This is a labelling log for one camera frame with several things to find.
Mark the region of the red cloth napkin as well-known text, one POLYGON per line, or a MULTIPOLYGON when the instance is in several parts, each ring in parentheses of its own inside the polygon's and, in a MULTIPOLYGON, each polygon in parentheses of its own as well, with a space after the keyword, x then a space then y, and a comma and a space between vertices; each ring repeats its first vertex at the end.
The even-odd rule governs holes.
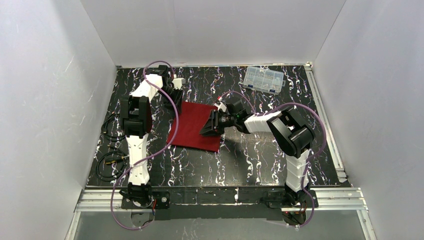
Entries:
POLYGON ((221 142, 219 135, 200 135, 200 130, 209 119, 211 111, 216 110, 217 107, 201 103, 183 102, 181 109, 179 125, 176 125, 176 121, 172 123, 166 142, 169 143, 174 132, 177 132, 172 142, 174 146, 218 152, 221 142))

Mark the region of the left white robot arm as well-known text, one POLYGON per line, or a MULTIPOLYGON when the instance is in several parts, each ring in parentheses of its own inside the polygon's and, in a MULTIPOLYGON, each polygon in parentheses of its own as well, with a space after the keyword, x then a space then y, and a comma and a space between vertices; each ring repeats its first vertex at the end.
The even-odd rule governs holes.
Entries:
POLYGON ((174 69, 163 61, 155 69, 143 69, 143 81, 128 96, 119 100, 120 126, 128 146, 130 171, 128 183, 120 194, 137 207, 150 208, 161 201, 152 191, 148 170, 147 143, 153 127, 151 102, 156 94, 165 98, 166 107, 176 117, 182 112, 183 78, 177 78, 174 69))

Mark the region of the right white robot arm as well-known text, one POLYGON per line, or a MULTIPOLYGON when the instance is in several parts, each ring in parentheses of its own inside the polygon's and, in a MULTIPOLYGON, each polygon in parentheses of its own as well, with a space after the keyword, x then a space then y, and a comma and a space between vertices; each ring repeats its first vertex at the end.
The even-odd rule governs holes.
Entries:
POLYGON ((205 137, 220 136, 229 127, 244 134, 271 133, 287 164, 284 191, 275 202, 281 206, 302 204, 309 189, 306 168, 315 133, 296 107, 302 104, 285 103, 270 113, 252 113, 241 101, 220 102, 217 109, 211 110, 199 133, 205 137))

